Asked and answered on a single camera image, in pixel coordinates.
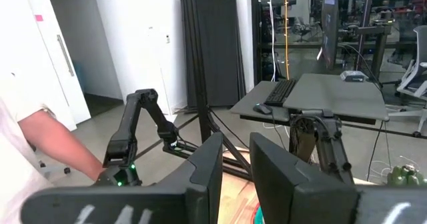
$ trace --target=person's arm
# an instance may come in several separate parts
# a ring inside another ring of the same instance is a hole
[[[24,137],[40,151],[96,180],[101,162],[60,122],[40,110],[18,122]]]

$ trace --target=doorway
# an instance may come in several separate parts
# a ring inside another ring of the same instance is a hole
[[[123,105],[96,0],[50,0],[92,117]]]

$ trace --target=pink sticky note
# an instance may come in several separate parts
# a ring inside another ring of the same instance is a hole
[[[35,20],[36,21],[43,21],[43,16],[42,15],[35,15]]]

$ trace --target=red object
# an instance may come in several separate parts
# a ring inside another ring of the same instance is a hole
[[[256,205],[256,207],[255,207],[255,211],[252,213],[252,217],[251,217],[251,224],[254,224],[254,222],[255,222],[255,216],[256,216],[256,213],[257,213],[257,211],[258,211],[258,208],[260,208],[260,203],[258,203],[258,204]]]
[[[36,21],[43,21],[43,16],[42,15],[35,15],[35,20]]]

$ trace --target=wheel caster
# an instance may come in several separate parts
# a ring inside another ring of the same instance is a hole
[[[421,132],[419,132],[419,131],[415,131],[415,132],[413,132],[413,134],[412,134],[412,136],[413,137],[421,137]]]

